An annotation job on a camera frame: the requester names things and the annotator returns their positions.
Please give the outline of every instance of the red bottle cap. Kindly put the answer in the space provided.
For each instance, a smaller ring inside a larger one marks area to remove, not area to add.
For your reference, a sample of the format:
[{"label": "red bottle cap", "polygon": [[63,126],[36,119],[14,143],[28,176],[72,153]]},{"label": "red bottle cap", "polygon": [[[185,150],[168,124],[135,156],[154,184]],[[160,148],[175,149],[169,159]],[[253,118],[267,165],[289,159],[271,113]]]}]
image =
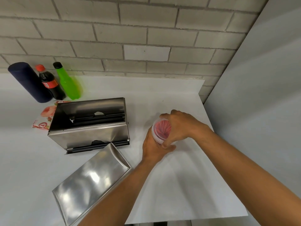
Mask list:
[{"label": "red bottle cap", "polygon": [[41,72],[45,70],[45,67],[42,64],[36,65],[36,70]]}]

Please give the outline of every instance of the navy blue cylinder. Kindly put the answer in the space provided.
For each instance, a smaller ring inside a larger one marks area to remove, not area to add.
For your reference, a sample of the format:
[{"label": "navy blue cylinder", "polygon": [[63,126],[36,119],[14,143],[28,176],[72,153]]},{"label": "navy blue cylinder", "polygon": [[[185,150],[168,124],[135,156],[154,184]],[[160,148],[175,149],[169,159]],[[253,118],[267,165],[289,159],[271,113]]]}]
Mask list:
[{"label": "navy blue cylinder", "polygon": [[11,64],[8,71],[17,81],[36,99],[37,102],[45,103],[52,99],[51,93],[43,85],[38,75],[28,63],[20,62]]}]

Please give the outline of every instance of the floral napkin package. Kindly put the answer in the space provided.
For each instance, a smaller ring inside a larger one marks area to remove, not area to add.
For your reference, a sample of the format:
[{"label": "floral napkin package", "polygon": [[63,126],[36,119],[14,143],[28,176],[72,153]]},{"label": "floral napkin package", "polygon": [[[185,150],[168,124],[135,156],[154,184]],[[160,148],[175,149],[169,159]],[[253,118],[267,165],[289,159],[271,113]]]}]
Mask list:
[{"label": "floral napkin package", "polygon": [[55,105],[46,107],[41,115],[32,124],[33,128],[46,129],[49,130],[53,115],[55,114],[56,106],[58,103],[65,103],[69,101],[56,101]]}]

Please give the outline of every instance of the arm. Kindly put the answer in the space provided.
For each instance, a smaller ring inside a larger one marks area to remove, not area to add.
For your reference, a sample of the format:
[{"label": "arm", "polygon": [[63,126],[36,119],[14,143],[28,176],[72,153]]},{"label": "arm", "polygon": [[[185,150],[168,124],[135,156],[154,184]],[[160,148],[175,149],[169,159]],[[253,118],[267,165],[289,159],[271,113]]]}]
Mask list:
[{"label": "arm", "polygon": [[151,170],[167,153],[173,151],[175,146],[163,149],[153,139],[150,128],[142,148],[142,161],[138,166],[96,205],[78,226],[123,226],[125,224]]},{"label": "arm", "polygon": [[172,110],[161,117],[172,126],[163,147],[193,138],[259,224],[301,226],[301,200],[267,171],[190,114]]}]

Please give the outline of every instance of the plastic cup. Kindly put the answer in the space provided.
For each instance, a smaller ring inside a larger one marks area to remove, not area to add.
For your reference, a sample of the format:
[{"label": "plastic cup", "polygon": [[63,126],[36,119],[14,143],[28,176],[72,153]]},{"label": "plastic cup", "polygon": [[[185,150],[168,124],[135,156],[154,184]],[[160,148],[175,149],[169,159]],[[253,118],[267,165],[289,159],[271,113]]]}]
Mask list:
[{"label": "plastic cup", "polygon": [[159,118],[155,120],[151,129],[153,138],[162,144],[171,132],[171,124],[167,119]]}]

